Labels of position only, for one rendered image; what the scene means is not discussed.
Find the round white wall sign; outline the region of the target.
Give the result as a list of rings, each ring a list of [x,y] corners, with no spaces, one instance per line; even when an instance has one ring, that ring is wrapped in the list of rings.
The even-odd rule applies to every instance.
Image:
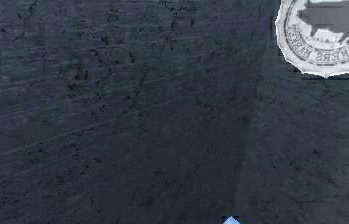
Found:
[[[349,0],[280,0],[276,41],[303,74],[349,74]]]

